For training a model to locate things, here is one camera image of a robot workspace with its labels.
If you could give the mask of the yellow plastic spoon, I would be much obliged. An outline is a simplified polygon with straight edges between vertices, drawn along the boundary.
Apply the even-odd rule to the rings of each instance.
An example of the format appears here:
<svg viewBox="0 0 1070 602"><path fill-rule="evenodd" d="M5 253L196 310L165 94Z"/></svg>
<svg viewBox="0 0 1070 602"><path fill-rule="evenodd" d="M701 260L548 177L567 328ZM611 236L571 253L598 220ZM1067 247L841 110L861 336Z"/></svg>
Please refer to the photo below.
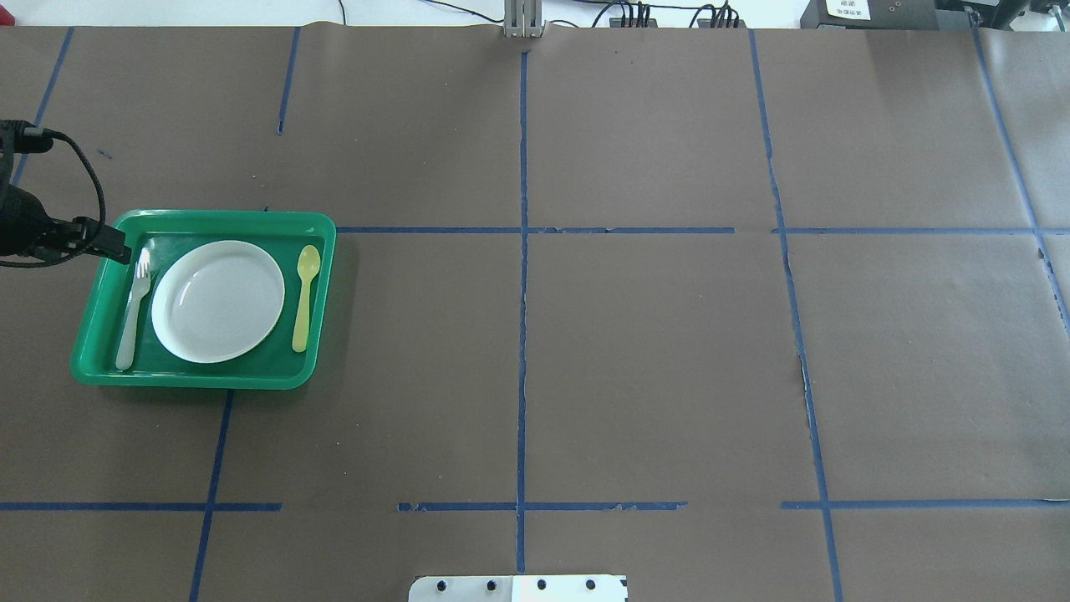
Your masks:
<svg viewBox="0 0 1070 602"><path fill-rule="evenodd" d="M299 306L291 338L291 350L294 352L305 352L308 348L311 324L311 289L314 289L314 279L318 276L321 264L321 256L314 245L306 245L299 252Z"/></svg>

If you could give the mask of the green plastic tray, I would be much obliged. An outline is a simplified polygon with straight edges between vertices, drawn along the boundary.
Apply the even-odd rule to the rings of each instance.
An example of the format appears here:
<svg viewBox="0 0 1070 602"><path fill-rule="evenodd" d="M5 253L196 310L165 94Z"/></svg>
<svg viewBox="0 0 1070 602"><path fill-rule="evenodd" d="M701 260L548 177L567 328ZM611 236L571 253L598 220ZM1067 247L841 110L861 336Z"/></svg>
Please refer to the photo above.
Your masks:
<svg viewBox="0 0 1070 602"><path fill-rule="evenodd" d="M152 251L152 285L142 302L133 365L114 369L114 352L129 297L134 264L104 260L85 305L70 369L76 380L92 385L179 386L240 390L291 390L310 379L324 331L326 300L337 241L335 222L323 213L306 211L224 211L141 209L124 213L117 223L134 254ZM236 359L196 365L175 358L156 338L150 305L156 285L175 260L221 240L262 247L282 271L286 298L275 329L258 346ZM322 264L311 289L311 324L307 350L291 350L299 306L299 252L314 245Z"/></svg>

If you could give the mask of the clear plastic fork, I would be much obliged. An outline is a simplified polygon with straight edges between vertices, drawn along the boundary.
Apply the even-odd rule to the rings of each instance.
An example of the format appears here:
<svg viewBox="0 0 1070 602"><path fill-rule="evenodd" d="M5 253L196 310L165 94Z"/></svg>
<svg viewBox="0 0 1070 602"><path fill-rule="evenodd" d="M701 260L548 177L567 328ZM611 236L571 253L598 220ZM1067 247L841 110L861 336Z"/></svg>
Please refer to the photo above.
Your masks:
<svg viewBox="0 0 1070 602"><path fill-rule="evenodd" d="M133 278L129 283L129 297L127 298L122 330L120 331L117 352L114 352L114 369L126 372L133 365L136 354L136 340L139 324L139 315L142 302L150 292L152 285L152 273L150 273L150 260L152 251L144 247L139 252L137 263L134 267Z"/></svg>

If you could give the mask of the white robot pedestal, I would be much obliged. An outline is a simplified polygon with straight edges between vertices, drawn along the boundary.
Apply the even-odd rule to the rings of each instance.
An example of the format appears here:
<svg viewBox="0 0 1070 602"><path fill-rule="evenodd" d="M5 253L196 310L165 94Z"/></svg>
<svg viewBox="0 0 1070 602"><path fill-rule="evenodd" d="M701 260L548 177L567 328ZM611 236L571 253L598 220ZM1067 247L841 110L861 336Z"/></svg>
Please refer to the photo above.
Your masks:
<svg viewBox="0 0 1070 602"><path fill-rule="evenodd" d="M628 580L612 574L423 576L409 601L628 601Z"/></svg>

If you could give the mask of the aluminium frame post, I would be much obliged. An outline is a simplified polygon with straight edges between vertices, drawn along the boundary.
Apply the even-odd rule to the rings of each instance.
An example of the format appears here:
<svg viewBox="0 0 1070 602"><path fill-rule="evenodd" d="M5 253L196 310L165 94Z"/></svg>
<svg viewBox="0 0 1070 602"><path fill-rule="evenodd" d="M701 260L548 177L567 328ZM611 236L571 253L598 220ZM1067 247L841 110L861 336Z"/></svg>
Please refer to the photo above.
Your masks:
<svg viewBox="0 0 1070 602"><path fill-rule="evenodd" d="M542 0L505 0L502 27L505 38L541 38L546 29Z"/></svg>

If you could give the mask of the white round plate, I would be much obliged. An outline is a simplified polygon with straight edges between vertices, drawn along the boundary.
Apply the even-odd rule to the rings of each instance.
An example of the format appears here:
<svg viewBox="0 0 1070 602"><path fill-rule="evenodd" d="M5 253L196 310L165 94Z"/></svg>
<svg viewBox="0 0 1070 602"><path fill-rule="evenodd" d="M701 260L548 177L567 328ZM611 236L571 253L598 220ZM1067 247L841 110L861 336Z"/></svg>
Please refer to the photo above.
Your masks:
<svg viewBox="0 0 1070 602"><path fill-rule="evenodd" d="M221 240L175 260L150 305L156 338L196 365L236 359L262 343L282 317L282 269L262 247Z"/></svg>

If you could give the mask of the black desktop box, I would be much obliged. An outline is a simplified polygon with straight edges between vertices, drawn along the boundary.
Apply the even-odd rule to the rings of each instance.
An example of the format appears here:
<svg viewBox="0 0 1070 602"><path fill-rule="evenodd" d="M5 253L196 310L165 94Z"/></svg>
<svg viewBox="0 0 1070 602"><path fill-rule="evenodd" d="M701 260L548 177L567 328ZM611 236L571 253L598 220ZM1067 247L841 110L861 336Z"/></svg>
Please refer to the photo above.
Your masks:
<svg viewBox="0 0 1070 602"><path fill-rule="evenodd" d="M939 30L935 1L809 1L800 29Z"/></svg>

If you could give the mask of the brown paper table cover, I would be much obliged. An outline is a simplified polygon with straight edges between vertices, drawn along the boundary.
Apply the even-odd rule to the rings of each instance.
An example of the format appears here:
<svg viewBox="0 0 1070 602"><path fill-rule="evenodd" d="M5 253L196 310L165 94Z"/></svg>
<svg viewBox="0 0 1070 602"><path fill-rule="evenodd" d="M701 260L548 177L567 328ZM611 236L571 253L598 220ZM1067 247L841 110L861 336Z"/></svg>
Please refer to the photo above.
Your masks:
<svg viewBox="0 0 1070 602"><path fill-rule="evenodd" d="M10 28L110 215L324 214L308 380L3 271L4 601L1066 601L1067 35Z"/></svg>

